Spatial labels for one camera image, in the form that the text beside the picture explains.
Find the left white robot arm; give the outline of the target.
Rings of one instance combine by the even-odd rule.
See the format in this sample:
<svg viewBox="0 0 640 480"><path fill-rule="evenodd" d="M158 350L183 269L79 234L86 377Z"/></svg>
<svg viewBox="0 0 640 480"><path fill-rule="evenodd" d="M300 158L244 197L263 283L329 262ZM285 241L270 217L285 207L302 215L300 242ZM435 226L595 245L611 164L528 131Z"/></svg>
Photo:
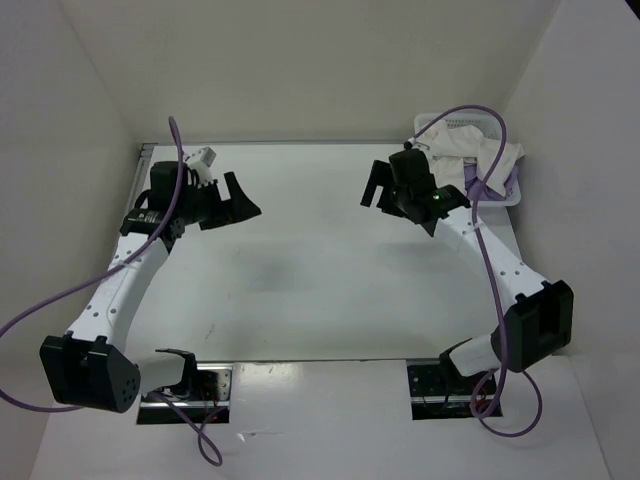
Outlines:
<svg viewBox="0 0 640 480"><path fill-rule="evenodd" d="M125 354L129 330L147 288L187 226L203 230L240 223L260 208L234 173L222 199L206 163L191 158L154 164L150 187L125 216L113 260L116 273L102 280L84 312L62 336L48 336L39 355L54 399L75 407L123 413L139 395L164 388L180 400L200 385L194 354L161 348L144 360Z"/></svg>

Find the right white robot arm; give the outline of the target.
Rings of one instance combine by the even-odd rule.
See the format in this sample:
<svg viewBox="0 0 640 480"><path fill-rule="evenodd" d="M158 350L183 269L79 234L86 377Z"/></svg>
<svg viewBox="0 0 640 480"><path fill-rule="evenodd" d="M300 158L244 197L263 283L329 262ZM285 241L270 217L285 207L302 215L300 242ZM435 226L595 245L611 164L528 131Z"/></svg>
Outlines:
<svg viewBox="0 0 640 480"><path fill-rule="evenodd" d="M472 214L469 199L456 187L437 186L422 151L403 150L388 161L374 161L361 203L422 227L498 293L503 325L440 355L438 377L446 391L460 393L474 375L500 367L521 373L570 343L574 293L569 285L551 283L522 262Z"/></svg>

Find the white t shirt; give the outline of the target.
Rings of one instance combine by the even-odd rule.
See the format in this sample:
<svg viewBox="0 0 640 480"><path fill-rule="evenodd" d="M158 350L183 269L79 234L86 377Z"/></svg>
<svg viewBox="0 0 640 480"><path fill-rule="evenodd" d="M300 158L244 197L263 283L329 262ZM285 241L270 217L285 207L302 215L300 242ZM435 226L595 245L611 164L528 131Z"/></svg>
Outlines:
<svg viewBox="0 0 640 480"><path fill-rule="evenodd" d="M438 121L419 136L416 143L426 153L437 187L451 185L467 196L464 165L475 164L481 186L488 186L507 197L505 181L525 152L521 144L506 143L497 166L483 184L482 180L492 166L500 144L500 140L486 137L475 126L449 128L444 120Z"/></svg>

